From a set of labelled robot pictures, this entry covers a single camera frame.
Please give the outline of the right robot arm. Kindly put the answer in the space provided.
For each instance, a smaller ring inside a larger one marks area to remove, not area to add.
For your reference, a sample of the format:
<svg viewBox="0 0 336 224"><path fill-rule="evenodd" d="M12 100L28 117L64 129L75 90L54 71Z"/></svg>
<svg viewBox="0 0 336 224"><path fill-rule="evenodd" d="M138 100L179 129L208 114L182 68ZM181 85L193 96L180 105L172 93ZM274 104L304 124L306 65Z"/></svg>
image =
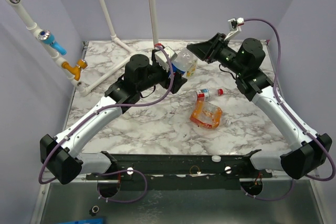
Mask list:
<svg viewBox="0 0 336 224"><path fill-rule="evenodd" d="M218 33L208 41L187 45L187 49L201 61L219 62L232 71L239 91L269 117L288 143L287 153L258 151L243 162L241 171L246 177L272 169L300 179L326 161L331 137L311 128L281 99L274 83L260 68L266 54L259 40L247 38L234 51L224 40L224 34Z"/></svg>

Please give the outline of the small bottle red label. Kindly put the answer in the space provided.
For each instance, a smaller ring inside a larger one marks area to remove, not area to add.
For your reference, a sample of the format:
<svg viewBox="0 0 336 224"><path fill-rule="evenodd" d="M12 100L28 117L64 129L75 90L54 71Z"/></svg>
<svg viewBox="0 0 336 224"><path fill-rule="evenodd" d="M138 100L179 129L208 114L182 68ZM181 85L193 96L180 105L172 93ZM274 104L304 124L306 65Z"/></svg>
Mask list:
<svg viewBox="0 0 336 224"><path fill-rule="evenodd" d="M197 101L209 101L211 93L209 89L199 89L195 91Z"/></svg>

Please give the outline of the clear bottle yellow label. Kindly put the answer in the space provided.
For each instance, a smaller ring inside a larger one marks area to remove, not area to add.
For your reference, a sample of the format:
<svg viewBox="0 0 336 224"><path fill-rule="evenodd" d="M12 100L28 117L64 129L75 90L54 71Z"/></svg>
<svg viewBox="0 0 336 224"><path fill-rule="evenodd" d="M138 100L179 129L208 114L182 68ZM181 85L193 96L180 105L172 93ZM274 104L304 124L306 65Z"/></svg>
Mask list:
<svg viewBox="0 0 336 224"><path fill-rule="evenodd" d="M194 58L192 60L192 63L191 63L191 65L190 65L190 67L187 70L186 75L185 75L185 77L187 79L193 78L195 76L195 72L196 72L196 69L197 69L197 61L198 61L197 58Z"/></svg>

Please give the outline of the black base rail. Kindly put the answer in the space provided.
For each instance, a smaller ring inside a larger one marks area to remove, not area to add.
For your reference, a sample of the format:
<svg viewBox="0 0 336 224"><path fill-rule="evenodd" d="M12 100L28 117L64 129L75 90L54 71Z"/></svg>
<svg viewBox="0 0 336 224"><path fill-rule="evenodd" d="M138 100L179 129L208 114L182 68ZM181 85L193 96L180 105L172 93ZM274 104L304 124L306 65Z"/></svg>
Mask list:
<svg viewBox="0 0 336 224"><path fill-rule="evenodd" d="M239 190L240 180L271 178L272 173L256 170L250 157L222 155L219 162L210 155L107 154L112 166L105 176L92 173L104 189L119 184L122 190Z"/></svg>

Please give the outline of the red bottle cap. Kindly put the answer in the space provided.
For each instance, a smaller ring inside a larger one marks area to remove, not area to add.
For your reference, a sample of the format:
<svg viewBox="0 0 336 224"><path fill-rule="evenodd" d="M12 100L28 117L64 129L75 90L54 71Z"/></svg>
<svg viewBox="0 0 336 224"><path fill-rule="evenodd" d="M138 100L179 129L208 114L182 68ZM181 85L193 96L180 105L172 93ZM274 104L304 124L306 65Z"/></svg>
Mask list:
<svg viewBox="0 0 336 224"><path fill-rule="evenodd" d="M222 96L224 94L223 89L217 89L216 92L218 96Z"/></svg>

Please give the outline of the clear bottle blue label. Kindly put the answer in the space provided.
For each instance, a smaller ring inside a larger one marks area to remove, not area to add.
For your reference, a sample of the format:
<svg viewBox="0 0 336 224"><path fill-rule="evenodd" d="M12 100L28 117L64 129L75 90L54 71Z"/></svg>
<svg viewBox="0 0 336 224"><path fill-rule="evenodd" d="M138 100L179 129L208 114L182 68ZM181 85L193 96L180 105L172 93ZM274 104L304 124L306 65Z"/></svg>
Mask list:
<svg viewBox="0 0 336 224"><path fill-rule="evenodd" d="M176 59L172 62L173 72L179 72L182 75L185 74L194 58L196 58L196 56L187 48L182 49L177 54Z"/></svg>

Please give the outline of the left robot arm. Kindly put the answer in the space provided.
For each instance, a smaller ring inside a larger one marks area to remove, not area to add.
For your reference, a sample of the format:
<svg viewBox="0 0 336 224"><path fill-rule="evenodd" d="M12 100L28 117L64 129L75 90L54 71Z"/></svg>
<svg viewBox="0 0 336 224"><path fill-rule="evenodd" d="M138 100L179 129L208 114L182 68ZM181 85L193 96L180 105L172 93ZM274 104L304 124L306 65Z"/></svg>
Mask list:
<svg viewBox="0 0 336 224"><path fill-rule="evenodd" d="M140 106L142 92L160 84L175 94L187 82L183 77L189 61L174 54L168 64L163 52L154 50L152 57L133 55L125 65L124 74L112 84L99 102L70 128L40 140L42 175L48 169L61 184L71 182L80 174L100 174L104 179L116 175L112 156L106 152L82 154L84 146L112 120L124 114L132 106Z"/></svg>

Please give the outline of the white cap on table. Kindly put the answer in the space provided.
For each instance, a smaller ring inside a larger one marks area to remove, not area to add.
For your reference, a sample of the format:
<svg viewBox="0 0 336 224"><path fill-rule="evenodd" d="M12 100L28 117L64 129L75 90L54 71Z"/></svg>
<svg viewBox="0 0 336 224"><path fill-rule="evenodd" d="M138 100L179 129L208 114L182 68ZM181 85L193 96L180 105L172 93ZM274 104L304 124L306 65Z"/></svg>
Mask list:
<svg viewBox="0 0 336 224"><path fill-rule="evenodd" d="M221 161L221 157L218 156L218 155L214 155L214 156L212 156L211 159L212 159L213 162L216 162L216 163L218 163L218 162Z"/></svg>

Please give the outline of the white PVC pipe frame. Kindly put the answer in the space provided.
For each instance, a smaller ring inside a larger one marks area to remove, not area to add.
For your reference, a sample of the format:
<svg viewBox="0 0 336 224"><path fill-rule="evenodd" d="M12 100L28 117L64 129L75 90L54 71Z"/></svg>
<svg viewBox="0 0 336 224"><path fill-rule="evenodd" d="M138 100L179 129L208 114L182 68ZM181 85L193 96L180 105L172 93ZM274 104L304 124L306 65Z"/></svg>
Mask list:
<svg viewBox="0 0 336 224"><path fill-rule="evenodd" d="M29 13L26 11L24 6L22 5L22 0L5 0L16 12L16 14L20 17L20 19L25 24L27 30L33 35L33 37L44 47L44 49L49 53L53 62L63 70L67 79L71 82L71 84L77 88L79 93L82 96L87 96L94 88L104 82L107 78L113 75L117 70L121 69L131 58L132 55L136 54L136 51L129 47L127 44L122 42L116 35L114 30L106 3L104 0L99 0L100 6L102 8L104 17L106 19L109 32L111 35L111 40L117 46L126 50L129 56L118 63L116 66L112 67L107 73L105 73L102 77L97 79L88 87L85 87L81 80L81 72L83 69L87 67L87 63L84 60L78 60L75 66L71 66L69 62L64 58L67 51L57 43L54 35L47 31L41 29L36 22L31 18Z"/></svg>

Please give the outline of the yellow plastic faucet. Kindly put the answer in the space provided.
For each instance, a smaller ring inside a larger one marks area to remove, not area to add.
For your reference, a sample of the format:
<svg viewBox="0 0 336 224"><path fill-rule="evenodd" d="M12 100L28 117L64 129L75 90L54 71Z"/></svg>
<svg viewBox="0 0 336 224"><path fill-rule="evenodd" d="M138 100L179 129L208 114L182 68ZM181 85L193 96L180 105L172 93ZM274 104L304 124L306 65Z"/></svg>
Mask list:
<svg viewBox="0 0 336 224"><path fill-rule="evenodd" d="M61 67L70 72L76 81L80 80L81 71L88 66L85 60L79 59L76 66L72 67L67 61L61 64Z"/></svg>

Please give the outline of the crushed bottle orange label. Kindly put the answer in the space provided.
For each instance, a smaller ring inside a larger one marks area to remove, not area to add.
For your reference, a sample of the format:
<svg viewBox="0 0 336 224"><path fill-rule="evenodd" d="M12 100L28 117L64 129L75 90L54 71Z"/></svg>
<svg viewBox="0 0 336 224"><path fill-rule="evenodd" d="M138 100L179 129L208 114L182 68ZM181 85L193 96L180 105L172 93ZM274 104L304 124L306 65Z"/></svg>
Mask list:
<svg viewBox="0 0 336 224"><path fill-rule="evenodd" d="M215 129L221 122L222 113L221 108L216 105L207 101L196 101L190 120L198 127Z"/></svg>

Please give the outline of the blue object at edge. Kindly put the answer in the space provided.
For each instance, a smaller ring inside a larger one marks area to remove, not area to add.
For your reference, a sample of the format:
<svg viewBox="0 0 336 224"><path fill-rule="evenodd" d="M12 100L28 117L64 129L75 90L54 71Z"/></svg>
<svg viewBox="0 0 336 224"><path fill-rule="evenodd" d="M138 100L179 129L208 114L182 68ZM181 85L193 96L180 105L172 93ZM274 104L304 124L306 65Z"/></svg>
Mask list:
<svg viewBox="0 0 336 224"><path fill-rule="evenodd" d="M104 224L104 223L105 223L104 218L91 218L91 219L60 222L58 224Z"/></svg>

